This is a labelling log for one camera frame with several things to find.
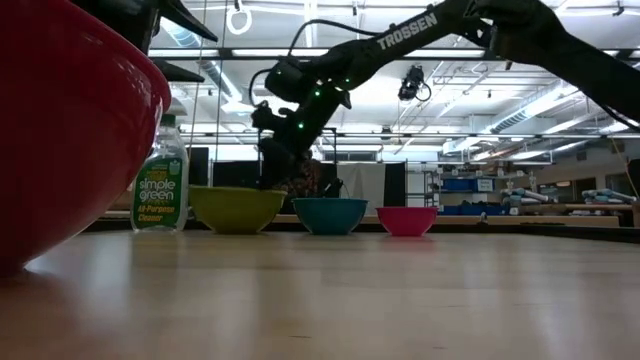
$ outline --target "white wall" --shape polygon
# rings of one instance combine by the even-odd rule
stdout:
[[[592,148],[587,150],[587,160],[577,161],[575,152],[571,156],[557,160],[556,165],[546,166],[542,170],[534,170],[538,184],[548,184],[567,180],[596,178],[599,189],[606,187],[607,175],[625,172],[626,161],[640,158],[640,141],[626,141],[623,159],[608,148]],[[514,181],[517,187],[529,186],[528,178]]]

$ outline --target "red bowl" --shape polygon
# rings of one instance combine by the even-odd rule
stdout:
[[[66,0],[2,4],[0,272],[82,231],[139,171],[171,102],[133,45]]]
[[[377,208],[380,223],[392,236],[422,236],[436,222],[435,207]]]

